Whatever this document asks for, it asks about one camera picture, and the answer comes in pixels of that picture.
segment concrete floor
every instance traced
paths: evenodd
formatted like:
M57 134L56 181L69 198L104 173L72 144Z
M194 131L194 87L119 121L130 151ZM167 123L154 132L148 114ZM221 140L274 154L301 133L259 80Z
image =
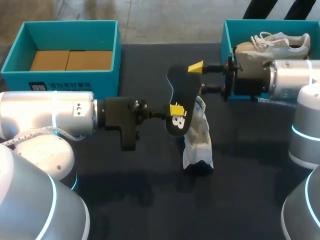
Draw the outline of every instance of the concrete floor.
M283 19L294 0L279 0ZM240 19L250 0L0 0L0 46L24 21L118 20L122 43L218 43L225 19ZM320 1L308 20L320 20Z

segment cable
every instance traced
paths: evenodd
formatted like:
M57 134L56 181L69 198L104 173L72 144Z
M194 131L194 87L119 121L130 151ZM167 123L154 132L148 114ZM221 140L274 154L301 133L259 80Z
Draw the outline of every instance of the cable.
M263 103L263 104L276 104L276 105L282 105L282 106L287 106L287 107L292 107L295 108L297 106L296 103L292 102L285 102L285 101L274 101L274 100L269 100L265 98L257 98L256 99L258 103Z
M41 134L49 134L52 131L61 134L62 136L66 137L67 139L70 139L71 141L81 141L85 138L83 136L74 137L74 136L70 135L69 133L67 133L65 130L62 130L61 128L58 128L58 127L45 126L42 128L36 128L36 129L34 129L34 132L31 132L27 135L24 135L21 137L15 137L11 140L5 141L2 143L2 145L8 147L10 145L19 144L19 143L22 143L22 142L27 141L29 139L33 139Z

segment person's leg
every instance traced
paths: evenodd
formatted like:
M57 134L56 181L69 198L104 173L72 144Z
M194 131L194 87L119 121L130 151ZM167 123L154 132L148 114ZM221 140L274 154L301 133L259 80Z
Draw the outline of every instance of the person's leg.
M266 19L278 0L251 0L243 19Z
M285 20L306 20L316 0L295 0Z

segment teal storage box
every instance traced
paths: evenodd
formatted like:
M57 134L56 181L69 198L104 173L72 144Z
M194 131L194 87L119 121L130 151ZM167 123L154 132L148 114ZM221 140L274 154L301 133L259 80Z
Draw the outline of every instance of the teal storage box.
M250 37L267 32L277 34L283 32L289 36L310 35L311 60L320 60L320 25L318 21L306 20L256 20L256 19L226 19L221 40L221 61L225 63L228 55L233 52L233 47L243 42L251 42Z
M24 22L1 70L11 91L92 91L97 99L118 95L121 63L118 21ZM36 52L112 51L110 70L30 71Z

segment shoe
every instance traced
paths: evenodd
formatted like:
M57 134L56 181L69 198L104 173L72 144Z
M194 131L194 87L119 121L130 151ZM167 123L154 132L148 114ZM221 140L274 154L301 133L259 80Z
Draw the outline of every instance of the shoe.
M205 115L206 104L197 96L193 108L192 120L188 132L184 135L183 169L190 164L204 161L214 168L212 161L211 138Z
M282 32L271 35L263 31L259 36L252 36L252 42L237 45L234 53L248 54L266 64L273 60L304 59L310 50L310 36L307 33L302 36L287 36Z

